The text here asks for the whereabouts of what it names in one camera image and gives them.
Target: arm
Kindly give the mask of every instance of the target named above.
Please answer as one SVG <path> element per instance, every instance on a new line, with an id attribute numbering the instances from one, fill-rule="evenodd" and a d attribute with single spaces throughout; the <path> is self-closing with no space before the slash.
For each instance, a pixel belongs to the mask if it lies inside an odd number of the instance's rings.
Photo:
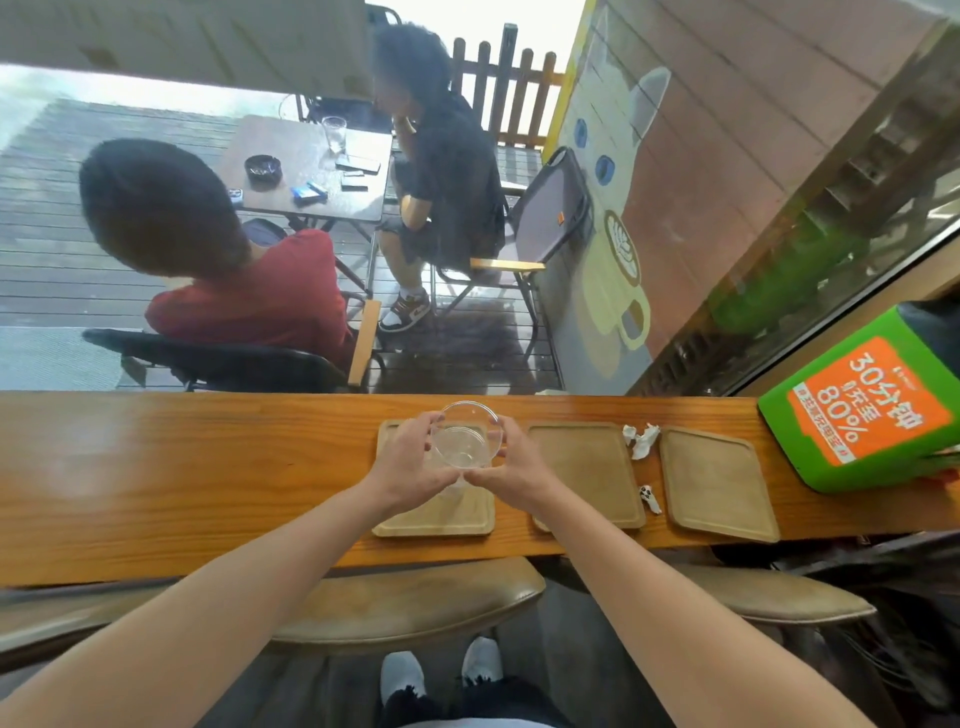
<path id="1" fill-rule="evenodd" d="M 414 160 L 414 131 L 413 124 L 406 116 L 394 117 L 394 131 L 396 131 L 396 143 L 400 145 L 400 151 L 410 159 Z"/>
<path id="2" fill-rule="evenodd" d="M 550 526 L 678 726 L 872 725 L 810 666 L 566 488 L 505 421 L 506 465 L 467 480 Z"/>
<path id="3" fill-rule="evenodd" d="M 400 219 L 403 225 L 409 230 L 418 231 L 426 225 L 426 219 L 430 216 L 430 208 L 433 203 L 429 200 L 418 200 L 416 197 L 404 195 L 400 200 Z"/>
<path id="4" fill-rule="evenodd" d="M 435 419 L 404 423 L 357 485 L 67 651 L 0 703 L 0 726 L 194 725 L 361 534 L 457 479 L 422 467 Z"/>

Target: orange label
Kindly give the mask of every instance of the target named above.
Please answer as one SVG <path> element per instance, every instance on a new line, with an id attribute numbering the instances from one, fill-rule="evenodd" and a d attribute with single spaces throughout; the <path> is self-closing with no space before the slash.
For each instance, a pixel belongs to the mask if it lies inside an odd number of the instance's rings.
<path id="1" fill-rule="evenodd" d="M 788 396 L 801 431 L 829 463 L 845 465 L 953 421 L 879 336 L 795 386 Z"/>

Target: clear plastic cup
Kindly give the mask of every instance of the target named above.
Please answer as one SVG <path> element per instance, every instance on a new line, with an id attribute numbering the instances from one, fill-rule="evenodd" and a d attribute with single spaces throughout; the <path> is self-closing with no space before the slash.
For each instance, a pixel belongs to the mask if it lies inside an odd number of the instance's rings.
<path id="1" fill-rule="evenodd" d="M 326 133 L 326 143 L 334 157 L 347 150 L 347 119 L 340 116 L 325 116 L 321 122 Z"/>
<path id="2" fill-rule="evenodd" d="M 487 468 L 503 444 L 496 414 L 478 401 L 455 401 L 430 428 L 430 447 L 454 468 Z"/>

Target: hand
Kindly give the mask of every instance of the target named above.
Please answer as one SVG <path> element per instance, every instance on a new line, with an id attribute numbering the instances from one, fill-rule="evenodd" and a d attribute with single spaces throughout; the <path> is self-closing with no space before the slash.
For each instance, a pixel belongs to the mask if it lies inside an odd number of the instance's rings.
<path id="1" fill-rule="evenodd" d="M 464 479 L 486 488 L 505 503 L 540 518 L 540 509 L 565 488 L 543 462 L 537 443 L 512 417 L 501 417 L 507 462 L 497 468 L 464 471 Z"/>
<path id="2" fill-rule="evenodd" d="M 423 454 L 430 449 L 430 426 L 439 412 L 424 412 L 396 429 L 373 463 L 360 486 L 368 490 L 383 509 L 383 520 L 423 505 L 460 477 L 456 468 L 423 466 Z"/>

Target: white sneaker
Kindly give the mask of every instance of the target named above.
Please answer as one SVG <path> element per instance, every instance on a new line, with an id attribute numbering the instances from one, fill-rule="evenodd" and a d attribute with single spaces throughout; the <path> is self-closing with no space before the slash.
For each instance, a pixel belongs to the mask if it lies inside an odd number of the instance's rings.
<path id="1" fill-rule="evenodd" d="M 500 661 L 500 647 L 494 640 L 478 637 L 467 648 L 464 666 L 460 670 L 464 681 L 476 683 L 483 680 L 496 682 L 503 679 L 503 663 Z"/>
<path id="2" fill-rule="evenodd" d="M 397 333 L 413 327 L 430 311 L 430 296 L 426 291 L 416 296 L 397 296 L 394 304 L 380 321 L 383 333 Z"/>
<path id="3" fill-rule="evenodd" d="M 423 668 L 413 652 L 391 652 L 380 666 L 380 701 L 386 705 L 391 695 L 407 688 L 417 697 L 426 695 Z"/>

